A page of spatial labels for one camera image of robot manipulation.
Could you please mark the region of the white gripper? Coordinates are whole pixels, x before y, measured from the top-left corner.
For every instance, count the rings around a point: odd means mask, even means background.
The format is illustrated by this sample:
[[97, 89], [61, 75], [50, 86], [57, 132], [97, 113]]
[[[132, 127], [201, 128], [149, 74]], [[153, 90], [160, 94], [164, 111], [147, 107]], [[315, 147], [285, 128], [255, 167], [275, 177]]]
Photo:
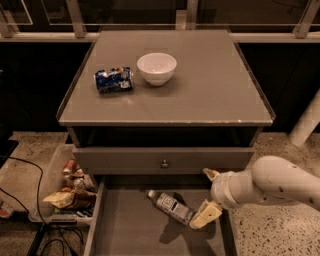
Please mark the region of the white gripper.
[[235, 199], [230, 190], [232, 172], [219, 173], [216, 170], [204, 168], [203, 173], [212, 182], [211, 196], [215, 202], [207, 199], [202, 202], [189, 223], [193, 229], [201, 229], [217, 219], [222, 214], [223, 208], [231, 209], [235, 206]]

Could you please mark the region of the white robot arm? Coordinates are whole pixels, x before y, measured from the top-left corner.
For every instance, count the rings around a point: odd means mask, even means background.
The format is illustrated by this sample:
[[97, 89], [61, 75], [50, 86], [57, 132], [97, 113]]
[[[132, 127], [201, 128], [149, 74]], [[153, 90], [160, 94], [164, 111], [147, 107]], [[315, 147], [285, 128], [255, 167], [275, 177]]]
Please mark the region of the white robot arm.
[[222, 215], [224, 210], [247, 204], [286, 205], [302, 203], [320, 210], [320, 178], [296, 164], [274, 155], [264, 155], [250, 169], [223, 172], [204, 168], [211, 182], [205, 198], [198, 206], [189, 226], [201, 229]]

